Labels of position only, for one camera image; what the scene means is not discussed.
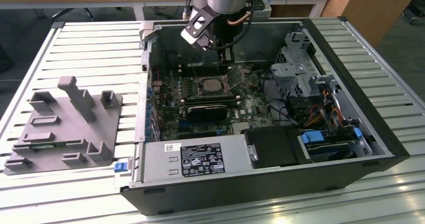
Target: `connector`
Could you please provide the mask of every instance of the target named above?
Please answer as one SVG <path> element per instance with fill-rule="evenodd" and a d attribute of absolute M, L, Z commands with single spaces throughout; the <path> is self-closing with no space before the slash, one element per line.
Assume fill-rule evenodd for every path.
<path fill-rule="evenodd" d="M 188 9 L 187 9 L 187 8 L 184 9 L 184 14 L 183 14 L 183 16 L 181 16 L 181 19 L 183 19 L 184 21 L 189 21 Z"/>

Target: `aluminum work table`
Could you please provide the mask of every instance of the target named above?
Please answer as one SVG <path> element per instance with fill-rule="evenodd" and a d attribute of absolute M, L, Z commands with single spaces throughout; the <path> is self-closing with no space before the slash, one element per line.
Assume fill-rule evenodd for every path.
<path fill-rule="evenodd" d="M 0 121 L 2 223 L 425 223 L 424 102 L 348 22 L 313 22 L 405 145 L 407 161 L 341 190 L 152 217 L 119 194 L 129 174 L 116 174 L 113 165 L 7 176 L 3 164 L 32 110 L 27 100 L 36 90 L 60 96 L 60 76 L 76 76 L 92 95 L 123 94 L 115 160 L 135 152 L 140 22 L 67 23 L 49 31 Z"/>

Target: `blue latch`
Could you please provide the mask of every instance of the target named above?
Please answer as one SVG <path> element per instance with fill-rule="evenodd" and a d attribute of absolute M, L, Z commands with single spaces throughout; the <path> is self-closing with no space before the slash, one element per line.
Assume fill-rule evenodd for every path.
<path fill-rule="evenodd" d="M 119 172 L 125 172 L 128 171 L 128 163 L 116 163 L 113 165 L 113 172 L 119 173 Z"/>
<path fill-rule="evenodd" d="M 359 128 L 355 128 L 355 134 L 356 136 L 360 138 L 361 136 L 364 136 L 364 134 L 361 133 L 361 130 Z"/>
<path fill-rule="evenodd" d="M 324 135 L 320 131 L 308 131 L 301 135 L 304 143 L 325 141 Z"/>

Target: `3d printed holder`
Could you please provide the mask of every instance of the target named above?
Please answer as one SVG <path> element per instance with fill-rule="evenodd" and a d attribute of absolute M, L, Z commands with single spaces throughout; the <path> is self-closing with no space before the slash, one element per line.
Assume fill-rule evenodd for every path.
<path fill-rule="evenodd" d="M 113 91 L 91 96 L 73 76 L 61 77 L 57 87 L 68 97 L 36 92 L 30 100 L 35 110 L 4 164 L 7 175 L 112 163 L 123 96 Z"/>

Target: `power supply label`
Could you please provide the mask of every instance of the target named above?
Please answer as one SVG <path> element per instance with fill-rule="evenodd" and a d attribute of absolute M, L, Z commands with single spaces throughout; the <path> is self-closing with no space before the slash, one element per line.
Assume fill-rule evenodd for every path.
<path fill-rule="evenodd" d="M 225 172 L 220 143 L 181 146 L 180 154 L 184 177 Z"/>

